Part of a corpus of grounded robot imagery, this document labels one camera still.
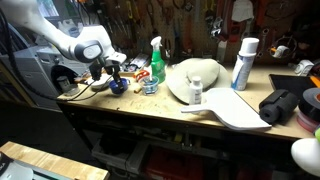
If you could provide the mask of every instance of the white container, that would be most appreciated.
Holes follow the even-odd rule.
[[[192,77],[192,82],[190,83],[190,86],[189,86],[189,91],[190,91],[189,105],[201,104],[202,88],[203,88],[203,85],[201,83],[201,77],[200,76]]]

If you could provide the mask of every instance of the floor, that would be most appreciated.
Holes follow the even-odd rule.
[[[13,141],[25,146],[101,167],[60,112],[0,101],[0,146]],[[88,132],[89,137],[99,138]]]

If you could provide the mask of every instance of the clear plastic cup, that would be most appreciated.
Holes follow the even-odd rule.
[[[145,76],[139,80],[142,92],[145,95],[154,94],[158,91],[159,78],[156,76]]]

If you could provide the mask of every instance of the green spray nozzle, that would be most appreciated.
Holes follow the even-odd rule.
[[[157,36],[155,38],[152,39],[151,41],[151,45],[153,47],[153,50],[160,50],[160,46],[162,46],[161,44],[161,36]]]

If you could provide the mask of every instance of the white aerosol can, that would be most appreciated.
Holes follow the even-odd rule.
[[[232,72],[231,87],[237,91],[243,91],[246,88],[250,70],[256,56],[259,39],[244,38],[241,49],[237,55],[237,62]]]

